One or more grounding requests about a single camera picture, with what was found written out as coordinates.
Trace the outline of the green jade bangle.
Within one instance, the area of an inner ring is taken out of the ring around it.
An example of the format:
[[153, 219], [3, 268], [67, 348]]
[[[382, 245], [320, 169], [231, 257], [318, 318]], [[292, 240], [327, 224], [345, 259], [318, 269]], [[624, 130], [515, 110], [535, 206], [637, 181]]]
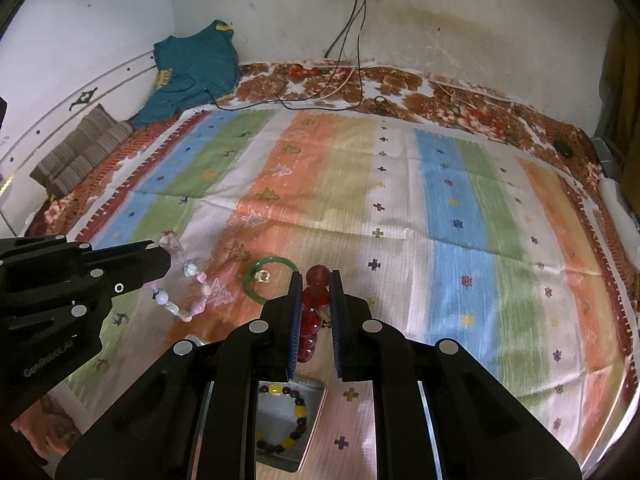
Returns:
[[270, 264], [280, 264], [280, 266], [286, 266], [288, 270], [292, 272], [298, 271], [297, 266], [293, 261], [280, 256], [268, 256], [253, 262], [244, 274], [244, 278], [242, 279], [242, 289], [248, 298], [261, 306], [265, 304], [267, 299], [256, 292], [255, 285], [268, 284], [272, 281], [272, 273], [268, 269]]

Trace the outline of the silver metal tin box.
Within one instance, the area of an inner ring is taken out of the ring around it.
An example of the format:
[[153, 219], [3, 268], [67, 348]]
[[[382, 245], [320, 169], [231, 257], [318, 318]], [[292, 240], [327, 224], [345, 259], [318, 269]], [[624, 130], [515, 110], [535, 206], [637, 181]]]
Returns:
[[298, 336], [262, 321], [206, 344], [187, 336], [204, 374], [193, 479], [254, 479], [257, 465], [298, 471], [322, 411], [322, 382], [295, 375]]

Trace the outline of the teal knitted sweater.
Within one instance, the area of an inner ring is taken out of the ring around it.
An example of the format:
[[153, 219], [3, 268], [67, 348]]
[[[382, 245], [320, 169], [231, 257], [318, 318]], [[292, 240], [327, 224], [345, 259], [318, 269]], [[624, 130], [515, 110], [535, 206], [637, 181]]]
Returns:
[[169, 36], [154, 44], [155, 87], [130, 119], [138, 130], [231, 94], [242, 74], [232, 42], [233, 27], [213, 21], [189, 37]]

